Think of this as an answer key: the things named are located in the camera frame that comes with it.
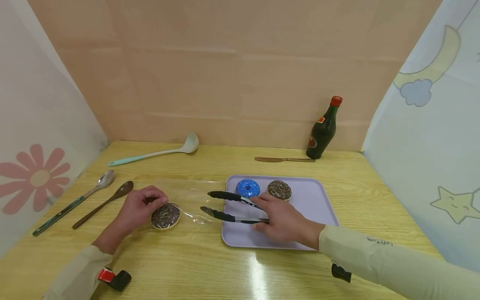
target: sleeve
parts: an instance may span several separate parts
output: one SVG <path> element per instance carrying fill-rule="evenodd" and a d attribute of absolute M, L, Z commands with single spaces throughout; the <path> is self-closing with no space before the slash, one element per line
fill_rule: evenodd
<path fill-rule="evenodd" d="M 479 273 L 357 231 L 326 226 L 319 247 L 346 271 L 408 299 L 461 300 L 480 295 Z"/>
<path fill-rule="evenodd" d="M 44 300 L 87 300 L 99 284 L 98 273 L 112 261 L 95 246 L 84 248 L 53 280 Z"/>

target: red strap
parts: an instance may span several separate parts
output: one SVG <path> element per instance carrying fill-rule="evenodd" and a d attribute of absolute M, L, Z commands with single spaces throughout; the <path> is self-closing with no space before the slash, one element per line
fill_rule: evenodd
<path fill-rule="evenodd" d="M 112 270 L 103 268 L 98 274 L 97 279 L 105 282 L 111 282 L 113 277 L 115 277 L 115 273 Z"/>

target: bottle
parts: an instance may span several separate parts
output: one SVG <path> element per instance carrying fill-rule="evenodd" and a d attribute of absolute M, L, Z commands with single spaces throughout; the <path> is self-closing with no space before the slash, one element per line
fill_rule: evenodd
<path fill-rule="evenodd" d="M 340 107 L 343 98 L 333 96 L 327 112 L 313 126 L 308 142 L 307 156 L 313 159 L 322 157 L 322 153 L 333 139 L 336 131 L 336 111 Z"/>

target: pink flower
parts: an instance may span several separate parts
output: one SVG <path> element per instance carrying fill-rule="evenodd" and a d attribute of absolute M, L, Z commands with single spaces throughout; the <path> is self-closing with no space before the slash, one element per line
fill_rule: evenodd
<path fill-rule="evenodd" d="M 21 179 L 20 181 L 11 181 L 0 184 L 0 198 L 7 195 L 16 194 L 3 207 L 2 211 L 7 215 L 13 215 L 20 211 L 30 196 L 35 192 L 33 198 L 33 210 L 41 211 L 47 206 L 47 190 L 56 198 L 63 194 L 61 185 L 70 182 L 68 177 L 57 177 L 70 169 L 69 163 L 64 163 L 54 169 L 65 156 L 65 151 L 61 148 L 55 148 L 47 162 L 44 164 L 43 148 L 40 144 L 30 147 L 30 155 L 27 152 L 19 152 L 17 160 L 22 166 L 4 162 L 0 163 L 0 176 L 12 179 Z"/>

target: blue donut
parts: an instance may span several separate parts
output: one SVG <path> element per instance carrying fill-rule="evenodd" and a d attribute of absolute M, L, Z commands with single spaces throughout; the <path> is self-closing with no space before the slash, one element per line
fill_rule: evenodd
<path fill-rule="evenodd" d="M 250 197 L 258 197 L 260 195 L 260 187 L 255 181 L 244 179 L 237 184 L 235 192 L 244 198 L 250 199 Z"/>

